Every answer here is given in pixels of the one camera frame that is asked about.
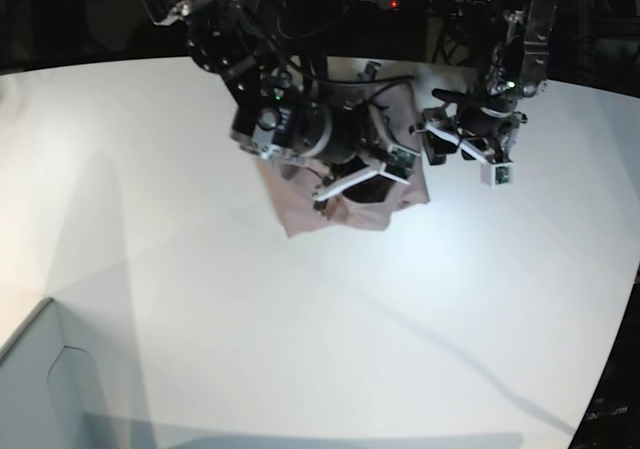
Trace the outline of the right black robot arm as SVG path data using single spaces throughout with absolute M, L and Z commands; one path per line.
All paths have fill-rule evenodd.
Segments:
M 314 66 L 316 55 L 292 55 L 298 39 L 273 32 L 285 9 L 278 0 L 142 1 L 154 24 L 184 24 L 191 59 L 224 81 L 237 104 L 232 139 L 267 162 L 315 174 L 316 206 L 368 181 L 394 180 L 395 150 L 378 141 L 387 126 L 375 122 L 370 102 L 337 103 L 329 95 L 334 88 L 388 89 L 396 79 L 333 80 Z

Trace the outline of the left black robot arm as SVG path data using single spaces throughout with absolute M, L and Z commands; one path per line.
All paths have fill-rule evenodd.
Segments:
M 547 81 L 549 46 L 558 0 L 486 0 L 479 7 L 447 16 L 469 50 L 464 66 L 477 71 L 462 92 L 433 90 L 440 106 L 423 113 L 421 137 L 430 165 L 453 154 L 494 166 L 510 152 L 527 117 L 521 100 L 536 96 Z

